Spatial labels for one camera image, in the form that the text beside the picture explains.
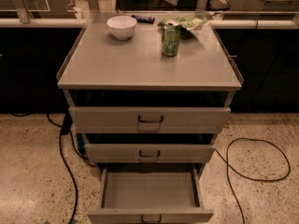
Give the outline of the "grey drawer cabinet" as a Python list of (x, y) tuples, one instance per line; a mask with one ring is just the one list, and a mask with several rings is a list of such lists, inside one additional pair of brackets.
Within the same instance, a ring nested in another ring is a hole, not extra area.
[[(134, 36), (117, 40), (107, 29), (106, 14), (83, 31), (58, 75), (58, 86), (71, 106), (229, 107), (242, 76), (213, 28), (193, 30), (175, 57), (162, 54), (161, 31), (140, 24)], [(79, 133), (87, 144), (212, 145), (218, 133)], [(185, 165), (201, 173), (205, 163), (99, 163), (109, 165)]]

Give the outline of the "black remote control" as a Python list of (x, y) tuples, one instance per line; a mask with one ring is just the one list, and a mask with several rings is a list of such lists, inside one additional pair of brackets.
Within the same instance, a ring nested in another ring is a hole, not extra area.
[(155, 17), (140, 16), (140, 15), (132, 15), (132, 17), (135, 18), (137, 22), (141, 22), (141, 23), (153, 24), (155, 22)]

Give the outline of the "green chip bag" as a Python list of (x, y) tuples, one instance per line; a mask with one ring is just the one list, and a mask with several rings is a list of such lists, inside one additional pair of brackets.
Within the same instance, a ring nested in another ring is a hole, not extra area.
[(166, 17), (158, 22), (158, 27), (164, 28), (166, 25), (178, 26), (181, 29), (191, 30), (207, 23), (207, 19), (195, 18), (189, 15), (177, 15)]

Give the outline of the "grey drawer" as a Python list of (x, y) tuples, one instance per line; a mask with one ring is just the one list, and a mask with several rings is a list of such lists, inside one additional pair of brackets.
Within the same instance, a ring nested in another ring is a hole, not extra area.
[(71, 106), (78, 133), (220, 133), (229, 107)]
[(102, 171), (92, 224), (199, 224), (213, 211), (201, 201), (192, 164), (109, 165)]
[(99, 163), (207, 163), (212, 145), (87, 144), (91, 162)]

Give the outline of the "grey top drawer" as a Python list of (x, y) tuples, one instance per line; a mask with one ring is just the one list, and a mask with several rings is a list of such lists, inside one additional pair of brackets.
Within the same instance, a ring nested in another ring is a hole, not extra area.
[(229, 107), (71, 106), (78, 133), (220, 133)]

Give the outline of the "grey middle drawer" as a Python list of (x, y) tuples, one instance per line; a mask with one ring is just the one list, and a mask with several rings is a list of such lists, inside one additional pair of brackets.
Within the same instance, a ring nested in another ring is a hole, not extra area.
[(207, 163), (212, 145), (87, 144), (91, 162), (99, 163)]

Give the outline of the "white ceramic bowl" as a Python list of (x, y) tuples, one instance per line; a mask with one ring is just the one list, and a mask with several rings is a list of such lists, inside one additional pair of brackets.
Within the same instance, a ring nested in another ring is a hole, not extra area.
[(134, 34), (137, 20), (130, 16), (115, 16), (107, 21), (110, 33), (119, 40), (127, 40)]

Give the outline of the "grey bottom drawer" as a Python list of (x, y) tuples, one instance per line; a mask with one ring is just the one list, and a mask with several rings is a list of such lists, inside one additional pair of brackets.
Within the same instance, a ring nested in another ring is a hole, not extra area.
[(199, 224), (213, 211), (201, 201), (192, 164), (109, 165), (102, 171), (92, 224)]

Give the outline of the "green soda can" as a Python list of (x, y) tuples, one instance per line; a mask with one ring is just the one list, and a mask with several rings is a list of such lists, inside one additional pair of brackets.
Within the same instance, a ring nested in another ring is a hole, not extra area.
[(181, 26), (177, 21), (170, 20), (163, 26), (162, 54), (174, 57), (178, 54)]

